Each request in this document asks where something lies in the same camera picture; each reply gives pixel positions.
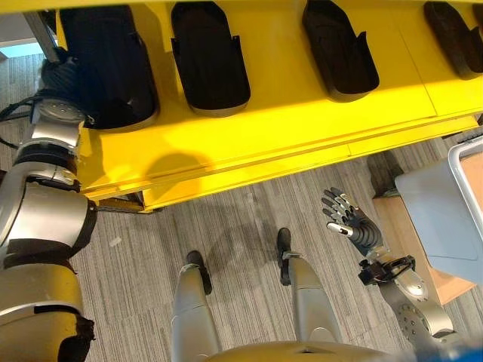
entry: black cable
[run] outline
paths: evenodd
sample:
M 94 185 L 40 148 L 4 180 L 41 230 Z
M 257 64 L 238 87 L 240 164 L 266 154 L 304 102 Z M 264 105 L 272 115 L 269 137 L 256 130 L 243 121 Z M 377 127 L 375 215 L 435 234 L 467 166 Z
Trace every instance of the black cable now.
M 20 102 L 17 102 L 17 103 L 12 103 L 10 105 L 8 105 L 7 107 L 5 107 L 1 112 L 0 112 L 0 122 L 4 122 L 4 121 L 8 121 L 9 118 L 8 116 L 15 110 L 17 109 L 18 107 L 20 106 L 32 106 L 32 103 L 29 103 L 30 101 L 35 101 L 37 100 L 38 97 L 27 97 L 23 100 L 21 100 Z M 7 147 L 10 147 L 11 149 L 18 149 L 18 145 L 14 144 L 14 143 L 10 143 L 8 142 L 7 140 L 4 140 L 2 137 L 0 137 L 0 143 L 2 145 L 5 145 Z

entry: robotic hand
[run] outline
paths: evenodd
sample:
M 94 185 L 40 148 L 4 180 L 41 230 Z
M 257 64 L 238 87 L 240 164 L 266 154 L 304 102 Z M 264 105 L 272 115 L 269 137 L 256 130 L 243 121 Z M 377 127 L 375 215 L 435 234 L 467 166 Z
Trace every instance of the robotic hand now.
M 42 78 L 59 68 L 47 63 Z M 97 218 L 76 178 L 78 132 L 88 118 L 60 92 L 39 93 L 0 185 L 0 360 L 77 362 L 94 338 L 69 264 Z
M 383 246 L 380 230 L 351 198 L 336 188 L 325 190 L 328 229 L 345 235 L 366 257 L 359 278 L 375 284 L 394 311 L 401 331 L 420 355 L 433 355 L 440 347 L 460 342 L 451 319 L 435 301 L 428 299 L 424 280 L 415 272 L 412 256 L 394 258 Z

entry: gray container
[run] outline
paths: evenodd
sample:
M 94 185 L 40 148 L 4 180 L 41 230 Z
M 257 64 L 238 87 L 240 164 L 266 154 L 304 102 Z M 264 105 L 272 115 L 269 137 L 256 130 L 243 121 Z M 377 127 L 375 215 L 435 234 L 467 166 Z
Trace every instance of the gray container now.
M 395 184 L 431 266 L 483 284 L 483 211 L 460 162 L 479 152 L 483 137 L 452 147 L 448 159 L 398 176 Z

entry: gray carpet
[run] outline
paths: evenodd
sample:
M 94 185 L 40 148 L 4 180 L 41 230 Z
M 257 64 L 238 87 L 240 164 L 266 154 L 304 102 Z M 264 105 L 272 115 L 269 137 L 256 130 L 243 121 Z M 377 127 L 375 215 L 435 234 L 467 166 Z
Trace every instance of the gray carpet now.
M 0 63 L 0 106 L 33 91 L 41 57 Z M 17 123 L 0 127 L 17 140 Z M 404 171 L 443 158 L 462 135 L 394 151 Z M 0 166 L 13 153 L 2 146 Z M 352 194 L 377 220 L 366 158 L 246 186 L 166 207 L 151 215 L 100 213 L 91 244 L 73 258 L 96 321 L 89 361 L 170 359 L 171 303 L 177 273 L 191 249 L 205 256 L 214 286 L 208 297 L 224 348 L 294 339 L 290 289 L 278 282 L 275 236 L 291 229 L 293 248 L 312 264 L 333 303 L 343 340 L 390 353 L 411 346 L 376 287 L 357 278 L 356 249 L 325 228 L 322 190 Z M 483 336 L 483 288 L 446 307 L 464 336 Z

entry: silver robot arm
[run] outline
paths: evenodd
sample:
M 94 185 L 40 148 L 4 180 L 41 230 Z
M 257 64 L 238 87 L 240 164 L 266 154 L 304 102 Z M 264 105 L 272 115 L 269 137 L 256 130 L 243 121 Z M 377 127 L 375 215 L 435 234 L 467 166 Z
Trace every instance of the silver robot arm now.
M 332 221 L 328 229 L 345 235 L 366 258 L 360 262 L 359 278 L 375 284 L 394 311 L 401 331 L 418 354 L 434 354 L 440 348 L 460 342 L 445 310 L 428 298 L 424 280 L 415 272 L 412 256 L 395 258 L 383 246 L 378 227 L 344 192 L 325 190 L 323 211 Z
M 0 360 L 83 361 L 94 338 L 69 264 L 97 217 L 76 178 L 85 119 L 59 97 L 37 100 L 0 185 Z

